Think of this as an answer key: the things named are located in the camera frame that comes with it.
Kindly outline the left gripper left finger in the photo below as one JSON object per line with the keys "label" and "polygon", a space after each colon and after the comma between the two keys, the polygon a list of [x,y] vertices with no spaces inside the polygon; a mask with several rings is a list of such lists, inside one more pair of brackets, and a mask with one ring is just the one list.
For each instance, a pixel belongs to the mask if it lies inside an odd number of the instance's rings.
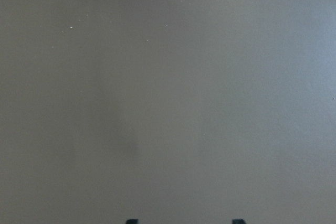
{"label": "left gripper left finger", "polygon": [[128,219],[125,224],[138,224],[138,220],[137,219]]}

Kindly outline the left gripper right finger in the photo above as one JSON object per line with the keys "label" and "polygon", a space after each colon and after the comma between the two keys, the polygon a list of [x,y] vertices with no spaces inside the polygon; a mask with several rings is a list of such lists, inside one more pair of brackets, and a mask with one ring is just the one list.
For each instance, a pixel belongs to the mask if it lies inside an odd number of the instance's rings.
{"label": "left gripper right finger", "polygon": [[232,224],[246,224],[244,219],[233,219]]}

